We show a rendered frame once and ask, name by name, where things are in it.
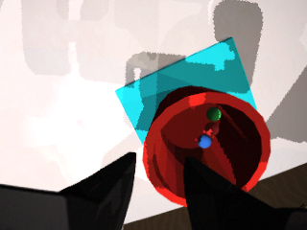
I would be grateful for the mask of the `green marble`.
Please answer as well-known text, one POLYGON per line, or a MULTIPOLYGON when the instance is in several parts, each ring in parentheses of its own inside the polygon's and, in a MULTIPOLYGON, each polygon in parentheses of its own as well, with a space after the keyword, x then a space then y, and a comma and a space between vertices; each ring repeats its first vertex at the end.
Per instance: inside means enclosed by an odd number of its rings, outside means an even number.
POLYGON ((221 110, 217 107, 210 107, 207 109, 207 119, 216 122, 221 118, 221 110))

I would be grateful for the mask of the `dark blue marble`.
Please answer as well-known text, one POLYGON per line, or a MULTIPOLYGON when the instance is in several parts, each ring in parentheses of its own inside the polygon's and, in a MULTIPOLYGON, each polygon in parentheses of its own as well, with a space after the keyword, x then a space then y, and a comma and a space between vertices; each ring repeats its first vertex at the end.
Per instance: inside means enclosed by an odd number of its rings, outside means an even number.
POLYGON ((199 146, 202 149, 207 149, 211 145, 211 139, 208 135, 201 135, 198 140, 199 146))

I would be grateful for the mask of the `red cup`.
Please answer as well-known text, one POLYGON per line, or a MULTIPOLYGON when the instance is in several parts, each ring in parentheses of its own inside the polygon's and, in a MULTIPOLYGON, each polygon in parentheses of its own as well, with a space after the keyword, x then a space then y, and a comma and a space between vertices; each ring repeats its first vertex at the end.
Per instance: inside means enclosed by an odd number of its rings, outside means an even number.
POLYGON ((157 192, 187 207, 183 171, 186 157, 194 157, 243 191, 255 186, 267 167, 271 134, 263 116, 243 99, 202 86, 184 86, 160 102, 144 141, 143 165, 157 192), (205 133, 207 109, 217 107, 219 127, 199 146, 205 133))

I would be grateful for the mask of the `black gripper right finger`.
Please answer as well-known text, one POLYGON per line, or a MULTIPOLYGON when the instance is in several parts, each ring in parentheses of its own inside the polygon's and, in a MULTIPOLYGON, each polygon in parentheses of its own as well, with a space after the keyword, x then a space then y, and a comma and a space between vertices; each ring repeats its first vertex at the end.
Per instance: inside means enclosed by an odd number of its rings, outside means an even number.
POLYGON ((194 157, 183 175, 192 230, 307 230, 306 207, 274 209, 194 157))

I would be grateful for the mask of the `dark red ball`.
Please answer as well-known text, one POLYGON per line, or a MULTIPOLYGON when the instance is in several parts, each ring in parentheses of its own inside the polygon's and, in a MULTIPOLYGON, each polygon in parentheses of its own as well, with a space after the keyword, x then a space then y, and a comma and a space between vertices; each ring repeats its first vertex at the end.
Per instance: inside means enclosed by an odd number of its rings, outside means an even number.
POLYGON ((206 124, 205 133, 209 136, 215 136, 219 132, 219 127, 216 123, 210 122, 206 124))

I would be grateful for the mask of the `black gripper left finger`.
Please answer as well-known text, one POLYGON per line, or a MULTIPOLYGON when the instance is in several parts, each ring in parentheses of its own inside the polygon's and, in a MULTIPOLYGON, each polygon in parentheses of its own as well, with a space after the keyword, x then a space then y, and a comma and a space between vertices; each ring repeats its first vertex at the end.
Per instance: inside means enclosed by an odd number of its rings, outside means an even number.
POLYGON ((0 230, 122 230, 136 152, 59 191, 0 184, 0 230))

